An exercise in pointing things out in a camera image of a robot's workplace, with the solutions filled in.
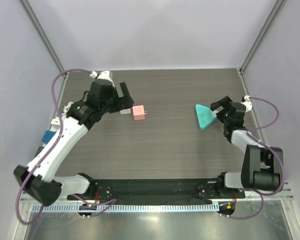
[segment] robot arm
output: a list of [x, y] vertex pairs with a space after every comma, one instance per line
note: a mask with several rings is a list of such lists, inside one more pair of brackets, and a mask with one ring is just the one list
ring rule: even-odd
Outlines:
[[[93, 72], [91, 76], [95, 77], [95, 80], [91, 84], [86, 101], [82, 99], [71, 105], [63, 121], [62, 136], [55, 148], [51, 150], [60, 129], [26, 167], [19, 165], [13, 172], [21, 185], [29, 172], [36, 168], [24, 190], [44, 206], [53, 204], [59, 196], [79, 194], [83, 198], [90, 198], [95, 194], [96, 183], [91, 177], [83, 173], [67, 177], [56, 177], [55, 174], [73, 146], [104, 114], [129, 109], [134, 104], [125, 82], [120, 83], [123, 96], [119, 97], [110, 71], [104, 71], [99, 76]], [[37, 166], [48, 151], [50, 152], [45, 160]]]
[[[245, 113], [251, 111], [253, 105], [248, 95], [241, 102], [233, 102], [228, 96], [211, 104], [212, 111], [222, 107], [217, 119], [224, 124], [223, 135], [244, 153], [241, 172], [223, 172], [218, 176], [217, 188], [225, 189], [255, 189], [274, 191], [282, 181], [281, 168], [274, 155], [259, 142], [248, 136], [248, 129], [244, 127]], [[283, 151], [278, 147], [270, 147], [280, 160]]]

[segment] dark wood tabletop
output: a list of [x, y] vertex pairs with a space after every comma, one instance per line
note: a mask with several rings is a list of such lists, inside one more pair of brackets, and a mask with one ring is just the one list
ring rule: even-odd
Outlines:
[[[145, 120], [131, 114], [105, 114], [82, 137], [60, 166], [58, 176], [85, 173], [99, 179], [213, 178], [241, 170], [243, 153], [223, 136], [215, 121], [200, 130], [195, 105], [210, 106], [228, 95], [244, 95], [235, 69], [114, 71], [119, 88], [126, 82]], [[86, 73], [69, 74], [61, 108], [90, 89]], [[251, 116], [245, 126], [253, 126]]]

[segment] orange connector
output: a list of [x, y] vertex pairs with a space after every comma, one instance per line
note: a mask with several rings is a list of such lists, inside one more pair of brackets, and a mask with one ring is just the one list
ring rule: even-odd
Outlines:
[[133, 106], [132, 112], [133, 112], [133, 118], [135, 121], [146, 119], [145, 108], [143, 105]]

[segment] white wall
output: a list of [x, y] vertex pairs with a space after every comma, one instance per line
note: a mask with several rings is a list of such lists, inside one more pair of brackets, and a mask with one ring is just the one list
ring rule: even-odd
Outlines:
[[63, 66], [240, 67], [276, 0], [28, 0]]
[[19, 189], [13, 171], [32, 160], [41, 144], [57, 74], [19, 2], [0, 0], [0, 240], [13, 237]]
[[[288, 0], [250, 62], [245, 76], [251, 95], [273, 101], [281, 115], [265, 130], [281, 147], [287, 179], [300, 209], [300, 0]], [[257, 104], [262, 124], [274, 110]]]

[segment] teal triangle block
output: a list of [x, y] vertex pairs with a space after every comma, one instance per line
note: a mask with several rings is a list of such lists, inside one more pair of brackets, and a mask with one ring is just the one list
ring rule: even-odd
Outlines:
[[207, 106], [196, 104], [195, 111], [198, 117], [200, 130], [205, 130], [217, 119], [216, 113], [218, 111], [211, 111]]

